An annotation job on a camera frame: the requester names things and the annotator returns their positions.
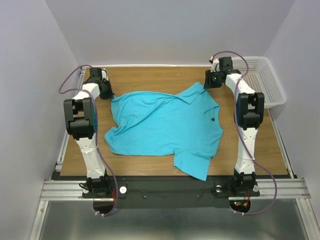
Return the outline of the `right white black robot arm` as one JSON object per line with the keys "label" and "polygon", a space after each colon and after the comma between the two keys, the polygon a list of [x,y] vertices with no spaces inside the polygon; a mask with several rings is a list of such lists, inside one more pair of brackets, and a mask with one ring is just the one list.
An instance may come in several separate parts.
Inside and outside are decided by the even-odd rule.
{"label": "right white black robot arm", "polygon": [[238,154],[231,178],[233,194],[248,193],[255,187],[255,143],[264,119],[265,95],[253,90],[241,72],[233,67],[231,57],[210,58],[211,69],[205,72],[205,89],[227,86],[234,95],[234,122],[238,133]]}

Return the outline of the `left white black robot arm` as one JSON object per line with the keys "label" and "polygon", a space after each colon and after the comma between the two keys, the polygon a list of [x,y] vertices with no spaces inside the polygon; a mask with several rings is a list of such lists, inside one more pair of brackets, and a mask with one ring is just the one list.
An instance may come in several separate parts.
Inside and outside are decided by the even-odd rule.
{"label": "left white black robot arm", "polygon": [[115,195],[106,167],[98,150],[98,117],[96,98],[112,99],[114,93],[105,69],[89,67],[89,77],[78,93],[63,102],[67,133],[77,143],[86,167],[86,182],[80,183],[88,198],[106,198]]}

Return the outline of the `white plastic basket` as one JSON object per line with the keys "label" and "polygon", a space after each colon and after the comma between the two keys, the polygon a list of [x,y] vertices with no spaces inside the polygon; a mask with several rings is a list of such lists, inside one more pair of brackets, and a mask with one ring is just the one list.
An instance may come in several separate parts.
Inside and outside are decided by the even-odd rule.
{"label": "white plastic basket", "polygon": [[246,56],[245,60],[248,65],[240,57],[232,58],[233,68],[247,73],[241,82],[264,94],[266,109],[285,104],[285,93],[270,61],[263,56]]}

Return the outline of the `turquoise t shirt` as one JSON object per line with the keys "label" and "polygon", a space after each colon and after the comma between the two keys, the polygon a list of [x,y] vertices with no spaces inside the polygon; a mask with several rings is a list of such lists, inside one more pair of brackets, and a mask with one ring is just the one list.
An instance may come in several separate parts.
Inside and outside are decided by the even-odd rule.
{"label": "turquoise t shirt", "polygon": [[173,155],[174,168],[206,181],[223,136],[219,112],[199,82],[178,94],[130,92],[111,101],[116,126],[104,140],[118,155]]}

